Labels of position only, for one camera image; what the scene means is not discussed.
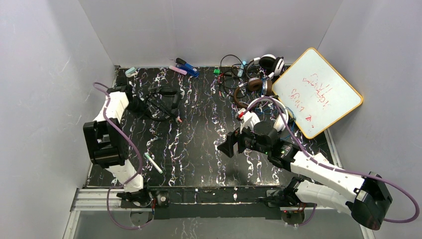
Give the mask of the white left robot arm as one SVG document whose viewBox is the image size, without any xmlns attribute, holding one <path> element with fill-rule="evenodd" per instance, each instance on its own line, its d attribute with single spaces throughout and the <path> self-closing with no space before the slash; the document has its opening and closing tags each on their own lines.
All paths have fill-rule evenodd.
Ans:
<svg viewBox="0 0 422 239">
<path fill-rule="evenodd" d="M 117 196 L 129 202 L 141 202 L 148 197 L 141 173 L 128 159 L 129 146 L 142 159 L 134 143 L 121 129 L 122 115 L 126 109 L 134 109 L 135 100 L 130 86 L 107 88 L 105 103 L 93 121 L 83 125 L 83 133 L 90 160 L 110 172 L 122 184 L 123 193 Z"/>
</svg>

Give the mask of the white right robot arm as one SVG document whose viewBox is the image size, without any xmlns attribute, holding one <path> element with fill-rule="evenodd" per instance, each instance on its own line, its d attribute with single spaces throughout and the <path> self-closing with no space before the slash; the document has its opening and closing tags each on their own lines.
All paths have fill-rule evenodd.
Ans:
<svg viewBox="0 0 422 239">
<path fill-rule="evenodd" d="M 268 122 L 229 132 L 217 148 L 233 157 L 235 145 L 238 153 L 246 149 L 264 153 L 274 166 L 301 175 L 291 180 L 279 199 L 267 196 L 264 201 L 282 207 L 311 203 L 333 208 L 372 230 L 379 230 L 385 221 L 392 196 L 379 174 L 355 175 L 330 164 L 321 154 L 306 156 L 297 145 L 281 140 Z"/>
</svg>

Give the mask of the white headphones with blue cable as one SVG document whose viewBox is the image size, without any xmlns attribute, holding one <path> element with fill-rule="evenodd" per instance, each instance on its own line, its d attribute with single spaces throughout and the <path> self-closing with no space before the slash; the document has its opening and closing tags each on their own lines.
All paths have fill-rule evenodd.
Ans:
<svg viewBox="0 0 422 239">
<path fill-rule="evenodd" d="M 288 121 L 289 121 L 289 110 L 282 102 L 280 102 L 279 100 L 273 97 L 262 96 L 262 97 L 256 98 L 248 105 L 248 107 L 245 110 L 249 112 L 254 106 L 256 106 L 259 102 L 262 102 L 262 101 L 273 103 L 273 105 L 278 110 L 278 116 L 274 122 L 273 128 L 277 132 L 281 132 L 287 129 Z"/>
</svg>

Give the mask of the black headphones with cable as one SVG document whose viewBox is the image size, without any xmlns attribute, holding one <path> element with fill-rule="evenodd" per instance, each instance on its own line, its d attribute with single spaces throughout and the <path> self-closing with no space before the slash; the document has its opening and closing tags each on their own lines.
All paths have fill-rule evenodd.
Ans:
<svg viewBox="0 0 422 239">
<path fill-rule="evenodd" d="M 179 118 L 181 91 L 173 87 L 155 87 L 141 99 L 133 96 L 128 109 L 143 119 L 167 121 Z"/>
</svg>

